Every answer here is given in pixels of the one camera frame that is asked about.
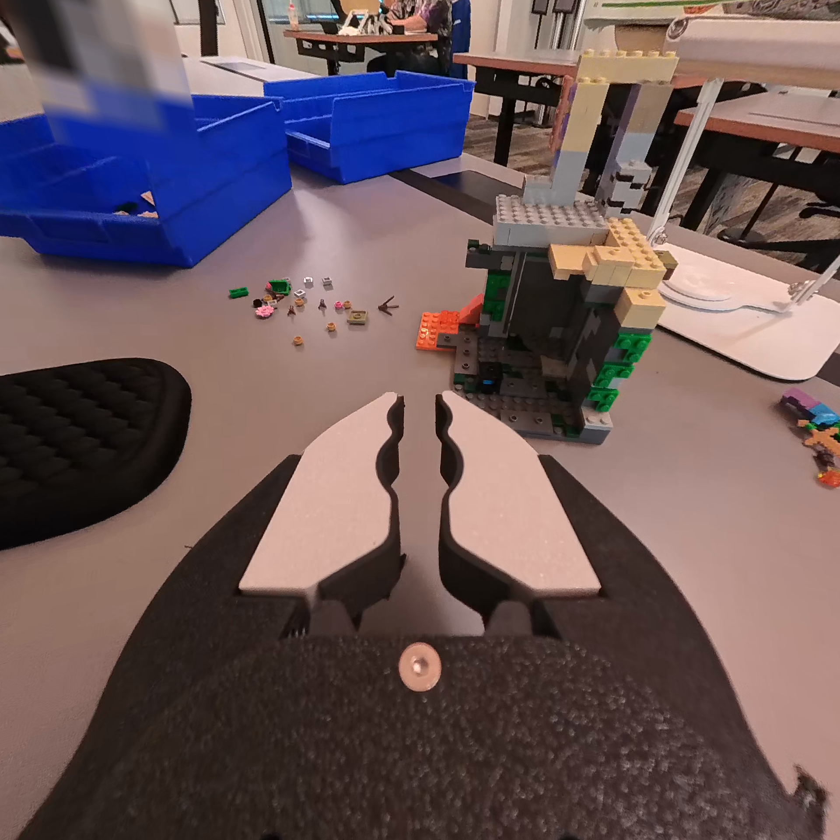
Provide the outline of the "toy brick model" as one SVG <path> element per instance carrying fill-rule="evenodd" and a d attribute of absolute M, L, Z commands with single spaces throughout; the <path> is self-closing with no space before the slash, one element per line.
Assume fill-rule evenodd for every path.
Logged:
<path fill-rule="evenodd" d="M 483 293 L 422 317 L 416 347 L 453 350 L 456 394 L 521 436 L 604 442 L 665 311 L 677 263 L 632 213 L 677 66 L 674 51 L 583 52 L 563 79 L 551 174 L 498 195 L 491 244 L 468 243 Z"/>

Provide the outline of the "blue plastic bin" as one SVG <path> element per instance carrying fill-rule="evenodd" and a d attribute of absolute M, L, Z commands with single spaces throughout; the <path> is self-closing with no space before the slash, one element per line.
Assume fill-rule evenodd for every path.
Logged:
<path fill-rule="evenodd" d="M 397 71 L 269 81 L 290 162 L 338 183 L 461 155 L 475 83 Z"/>
<path fill-rule="evenodd" d="M 192 267 L 291 189 L 279 98 L 194 96 L 196 144 L 169 159 L 57 143 L 2 123 L 2 236 L 49 256 Z"/>

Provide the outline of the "wooden-top black-leg desk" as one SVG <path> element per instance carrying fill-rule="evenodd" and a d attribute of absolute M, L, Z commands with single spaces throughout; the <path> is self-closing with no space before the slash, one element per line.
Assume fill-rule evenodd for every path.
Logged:
<path fill-rule="evenodd" d="M 725 174 L 781 184 L 824 198 L 839 197 L 838 164 L 807 164 L 773 157 L 779 144 L 837 155 L 839 99 L 765 92 L 718 102 L 692 155 L 692 163 L 708 173 L 681 226 L 697 229 Z"/>
<path fill-rule="evenodd" d="M 341 64 L 364 64 L 366 49 L 381 53 L 404 54 L 411 51 L 413 45 L 433 44 L 437 36 L 429 33 L 409 33 L 407 35 L 331 35 L 320 30 L 287 28 L 284 38 L 297 43 L 300 56 L 322 59 L 327 63 L 328 74 L 338 76 Z"/>
<path fill-rule="evenodd" d="M 555 108 L 560 101 L 557 79 L 574 74 L 578 50 L 531 49 L 519 56 L 493 52 L 453 54 L 456 65 L 476 69 L 477 93 L 501 99 L 493 161 L 508 165 L 517 102 Z"/>

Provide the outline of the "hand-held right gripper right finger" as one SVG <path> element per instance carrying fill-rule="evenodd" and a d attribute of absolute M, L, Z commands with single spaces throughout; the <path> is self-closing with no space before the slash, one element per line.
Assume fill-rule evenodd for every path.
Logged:
<path fill-rule="evenodd" d="M 601 583 L 534 449 L 452 391 L 435 398 L 438 569 L 487 635 L 559 635 L 545 602 L 592 599 Z"/>

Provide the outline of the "colourful brick pile right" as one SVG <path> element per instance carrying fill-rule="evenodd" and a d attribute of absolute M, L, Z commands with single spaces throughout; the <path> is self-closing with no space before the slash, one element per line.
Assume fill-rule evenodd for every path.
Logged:
<path fill-rule="evenodd" d="M 782 394 L 780 406 L 795 420 L 795 432 L 814 458 L 817 481 L 839 488 L 839 415 L 796 387 Z"/>

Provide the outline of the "open brick instruction booklet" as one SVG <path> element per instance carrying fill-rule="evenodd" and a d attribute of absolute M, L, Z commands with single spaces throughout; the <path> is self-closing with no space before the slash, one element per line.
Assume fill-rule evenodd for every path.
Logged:
<path fill-rule="evenodd" d="M 591 10 L 601 18 L 664 18 L 715 13 L 777 19 L 839 19 L 838 1 L 606 1 L 594 2 Z"/>

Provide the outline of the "grey desk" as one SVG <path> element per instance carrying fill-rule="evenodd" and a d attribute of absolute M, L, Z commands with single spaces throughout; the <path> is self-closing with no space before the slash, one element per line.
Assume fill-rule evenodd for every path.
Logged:
<path fill-rule="evenodd" d="M 282 459 L 384 392 L 405 397 L 407 565 L 363 629 L 477 633 L 438 578 L 434 397 L 446 353 L 415 350 L 425 310 L 481 288 L 465 268 L 489 226 L 390 176 L 335 185 L 292 169 L 292 192 L 193 269 L 41 257 L 2 238 L 2 372 L 105 358 L 166 362 L 192 388 L 182 457 L 140 504 L 2 552 L 2 838 L 15 838 L 77 749 L 115 662 L 169 573 Z M 331 277 L 371 312 L 361 331 L 259 322 L 231 287 Z M 644 542 L 692 604 L 785 786 L 795 765 L 831 796 L 838 838 L 838 490 L 759 377 L 657 331 L 596 447 L 538 440 Z"/>

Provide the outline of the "scatter of small brick pieces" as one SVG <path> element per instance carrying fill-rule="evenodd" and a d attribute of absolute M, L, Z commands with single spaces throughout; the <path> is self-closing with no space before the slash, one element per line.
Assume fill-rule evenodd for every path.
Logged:
<path fill-rule="evenodd" d="M 243 301 L 259 322 L 287 319 L 284 340 L 302 348 L 311 333 L 335 337 L 341 329 L 358 332 L 368 325 L 370 310 L 357 308 L 351 299 L 330 300 L 327 292 L 333 291 L 335 287 L 330 276 L 318 280 L 303 276 L 296 281 L 281 277 L 268 280 L 256 290 L 247 286 L 231 287 L 226 290 L 225 297 Z"/>

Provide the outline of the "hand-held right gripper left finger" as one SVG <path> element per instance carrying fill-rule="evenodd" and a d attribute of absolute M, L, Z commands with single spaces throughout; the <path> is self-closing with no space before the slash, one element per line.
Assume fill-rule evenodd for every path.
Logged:
<path fill-rule="evenodd" d="M 398 502 L 404 400 L 386 392 L 304 450 L 238 585 L 295 597 L 312 632 L 355 632 L 400 579 Z"/>

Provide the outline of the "white book stand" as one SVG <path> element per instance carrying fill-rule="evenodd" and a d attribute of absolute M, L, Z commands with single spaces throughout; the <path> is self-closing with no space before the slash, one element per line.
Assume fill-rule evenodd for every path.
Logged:
<path fill-rule="evenodd" d="M 812 90 L 838 89 L 838 21 L 757 16 L 678 17 L 654 35 L 616 35 L 616 45 L 674 51 L 676 75 L 704 81 L 648 229 L 666 233 L 676 192 L 703 132 L 724 128 L 717 105 L 724 81 L 748 81 Z M 827 268 L 807 272 L 791 287 L 754 271 L 681 250 L 679 267 L 660 292 L 668 301 L 663 327 L 732 361 L 785 382 L 815 376 L 838 347 L 838 300 L 823 289 L 838 274 L 838 256 Z"/>

